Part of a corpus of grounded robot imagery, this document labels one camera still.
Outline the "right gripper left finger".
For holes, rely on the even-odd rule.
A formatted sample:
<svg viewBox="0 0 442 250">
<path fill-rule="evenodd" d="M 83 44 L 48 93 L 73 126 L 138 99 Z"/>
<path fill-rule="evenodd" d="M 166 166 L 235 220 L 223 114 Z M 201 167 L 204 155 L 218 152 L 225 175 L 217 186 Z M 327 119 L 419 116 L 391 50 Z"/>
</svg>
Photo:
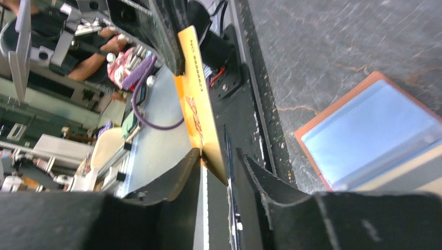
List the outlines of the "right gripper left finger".
<svg viewBox="0 0 442 250">
<path fill-rule="evenodd" d="M 1 193 L 1 249 L 193 249 L 200 151 L 149 184 L 105 192 Z"/>
</svg>

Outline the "orange VIP credit card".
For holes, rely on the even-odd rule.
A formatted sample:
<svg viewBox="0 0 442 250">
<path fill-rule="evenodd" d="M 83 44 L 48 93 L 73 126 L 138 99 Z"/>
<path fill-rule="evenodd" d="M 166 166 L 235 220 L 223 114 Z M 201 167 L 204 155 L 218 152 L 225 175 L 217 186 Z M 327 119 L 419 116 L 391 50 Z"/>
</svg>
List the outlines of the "orange VIP credit card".
<svg viewBox="0 0 442 250">
<path fill-rule="evenodd" d="M 191 146 L 200 150 L 205 167 L 227 185 L 195 27 L 189 26 L 180 31 L 178 39 L 185 57 L 185 71 L 174 79 Z"/>
</svg>

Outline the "brown leather card holder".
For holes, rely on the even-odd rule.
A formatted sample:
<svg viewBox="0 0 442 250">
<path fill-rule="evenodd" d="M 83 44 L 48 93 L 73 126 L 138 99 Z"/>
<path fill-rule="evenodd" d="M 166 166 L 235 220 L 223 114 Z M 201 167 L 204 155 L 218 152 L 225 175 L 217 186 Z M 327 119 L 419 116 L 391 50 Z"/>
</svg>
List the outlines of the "brown leather card holder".
<svg viewBox="0 0 442 250">
<path fill-rule="evenodd" d="M 441 144 L 441 116 L 372 72 L 295 132 L 329 190 L 373 190 L 373 178 Z"/>
</svg>

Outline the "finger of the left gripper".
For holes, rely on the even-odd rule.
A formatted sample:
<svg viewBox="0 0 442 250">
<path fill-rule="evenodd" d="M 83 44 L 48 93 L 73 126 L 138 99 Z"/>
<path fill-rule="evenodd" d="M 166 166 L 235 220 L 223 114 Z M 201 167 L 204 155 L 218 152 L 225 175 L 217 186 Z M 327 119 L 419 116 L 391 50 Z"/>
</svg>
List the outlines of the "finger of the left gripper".
<svg viewBox="0 0 442 250">
<path fill-rule="evenodd" d="M 110 19 L 118 31 L 152 49 L 174 75 L 185 71 L 178 33 L 188 27 L 187 1 L 108 1 Z"/>
</svg>

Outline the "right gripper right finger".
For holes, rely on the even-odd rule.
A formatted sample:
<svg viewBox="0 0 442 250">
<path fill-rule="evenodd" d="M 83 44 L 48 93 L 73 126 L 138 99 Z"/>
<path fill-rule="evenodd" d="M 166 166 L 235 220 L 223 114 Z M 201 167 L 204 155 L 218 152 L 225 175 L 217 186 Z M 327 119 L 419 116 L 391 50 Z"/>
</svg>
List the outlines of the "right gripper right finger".
<svg viewBox="0 0 442 250">
<path fill-rule="evenodd" d="M 307 194 L 237 149 L 265 249 L 441 249 L 441 198 L 429 192 Z"/>
</svg>

